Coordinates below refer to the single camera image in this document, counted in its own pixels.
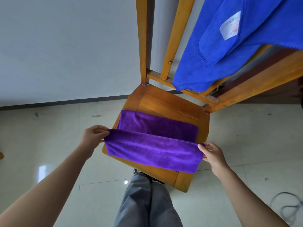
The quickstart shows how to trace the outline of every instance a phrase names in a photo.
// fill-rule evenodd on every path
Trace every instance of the gray pants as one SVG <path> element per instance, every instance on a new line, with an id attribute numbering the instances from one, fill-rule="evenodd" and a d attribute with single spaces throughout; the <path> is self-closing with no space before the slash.
<path id="1" fill-rule="evenodd" d="M 136 173 L 123 196 L 114 227 L 182 227 L 167 189 Z"/>

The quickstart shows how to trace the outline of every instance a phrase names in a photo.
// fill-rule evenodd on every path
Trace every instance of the white label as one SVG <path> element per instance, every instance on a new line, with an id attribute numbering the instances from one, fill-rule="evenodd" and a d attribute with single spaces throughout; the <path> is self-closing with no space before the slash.
<path id="1" fill-rule="evenodd" d="M 232 15 L 229 19 L 227 19 L 221 25 L 220 32 L 221 32 L 225 41 L 238 34 L 240 16 L 241 16 L 241 11 Z"/>

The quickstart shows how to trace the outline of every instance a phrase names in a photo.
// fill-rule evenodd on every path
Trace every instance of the tile floor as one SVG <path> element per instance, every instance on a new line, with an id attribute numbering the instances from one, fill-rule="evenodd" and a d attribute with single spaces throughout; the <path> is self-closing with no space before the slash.
<path id="1" fill-rule="evenodd" d="M 62 162 L 85 128 L 111 127 L 124 103 L 0 111 L 0 152 L 5 154 L 0 161 L 0 213 Z M 211 114 L 208 140 L 223 149 L 228 164 L 268 204 L 282 191 L 303 197 L 302 128 L 299 105 L 236 104 Z M 99 146 L 55 226 L 112 226 L 132 174 L 132 168 L 103 155 Z M 188 193 L 169 191 L 185 227 L 241 226 L 206 162 L 199 166 Z M 273 209 L 278 212 L 294 202 L 285 195 Z M 303 225 L 302 217 L 303 211 L 294 226 Z"/>

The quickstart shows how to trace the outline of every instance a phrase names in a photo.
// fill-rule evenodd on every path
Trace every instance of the purple towel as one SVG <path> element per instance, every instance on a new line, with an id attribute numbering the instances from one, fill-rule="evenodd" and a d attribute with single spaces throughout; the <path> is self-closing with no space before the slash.
<path id="1" fill-rule="evenodd" d="M 121 110 L 117 129 L 195 142 L 198 127 L 139 111 Z"/>
<path id="2" fill-rule="evenodd" d="M 122 110 L 118 128 L 104 139 L 110 156 L 186 173 L 195 173 L 203 159 L 197 144 L 188 141 L 197 136 L 194 125 Z"/>

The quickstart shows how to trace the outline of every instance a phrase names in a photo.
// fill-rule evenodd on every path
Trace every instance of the left hand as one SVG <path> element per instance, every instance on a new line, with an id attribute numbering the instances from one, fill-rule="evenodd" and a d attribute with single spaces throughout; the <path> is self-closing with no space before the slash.
<path id="1" fill-rule="evenodd" d="M 79 146 L 87 149 L 88 151 L 93 151 L 100 143 L 104 142 L 103 139 L 108 135 L 109 131 L 107 127 L 94 125 L 85 129 Z"/>

